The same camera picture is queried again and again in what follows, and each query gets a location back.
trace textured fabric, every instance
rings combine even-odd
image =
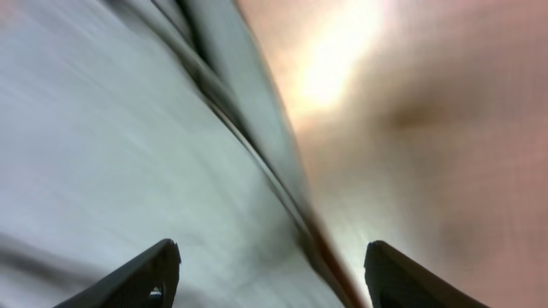
[[[0,305],[52,306],[169,237],[182,255],[175,306],[340,306],[256,162],[148,25],[92,0],[11,5]]]

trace gray fabric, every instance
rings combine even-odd
[[[282,104],[239,12],[230,0],[181,0],[200,36],[205,59],[233,92],[231,105],[254,144],[306,210],[304,175]]]
[[[0,29],[0,305],[52,306],[170,237],[176,306],[340,306],[183,51],[115,5],[13,5]]]
[[[177,31],[185,38],[187,44],[194,45],[194,36],[188,21],[181,14],[181,8],[176,0],[152,0],[158,9],[166,15],[169,22],[176,26]]]

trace bright light spot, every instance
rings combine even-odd
[[[325,28],[304,69],[302,95],[316,108],[332,108],[356,60],[381,29],[383,10],[377,0],[348,4]]]

